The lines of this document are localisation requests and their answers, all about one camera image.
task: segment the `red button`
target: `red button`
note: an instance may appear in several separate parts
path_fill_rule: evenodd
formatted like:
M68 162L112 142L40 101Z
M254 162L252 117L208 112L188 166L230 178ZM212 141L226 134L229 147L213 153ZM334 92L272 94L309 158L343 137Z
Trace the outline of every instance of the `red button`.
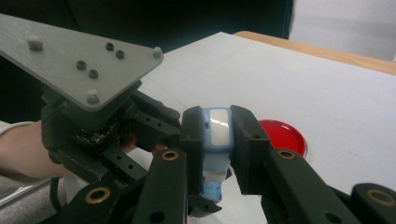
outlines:
M262 119L259 123L270 137L273 147L288 148L305 156L306 142L297 129L285 122L273 119Z

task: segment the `white table surface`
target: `white table surface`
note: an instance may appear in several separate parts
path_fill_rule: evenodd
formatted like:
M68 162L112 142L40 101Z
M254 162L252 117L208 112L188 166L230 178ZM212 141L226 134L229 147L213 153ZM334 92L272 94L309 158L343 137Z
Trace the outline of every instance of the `white table surface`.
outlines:
M343 192L365 182L396 190L396 76L220 33L165 54L142 81L180 112L240 105L287 122L303 134L310 165ZM265 223L260 198L240 195L235 177L220 206L189 222Z

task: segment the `gray plastic part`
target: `gray plastic part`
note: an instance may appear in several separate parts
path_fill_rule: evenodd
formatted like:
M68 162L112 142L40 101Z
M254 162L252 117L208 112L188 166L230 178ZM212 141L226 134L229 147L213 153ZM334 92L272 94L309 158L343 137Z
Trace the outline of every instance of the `gray plastic part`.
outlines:
M107 43L114 49L106 49ZM116 56L118 50L124 52L122 59ZM163 54L158 57L157 52L0 14L0 54L90 112L103 108L159 65ZM78 69L78 61L86 68ZM92 69L96 78L89 76ZM89 100L92 91L97 101Z

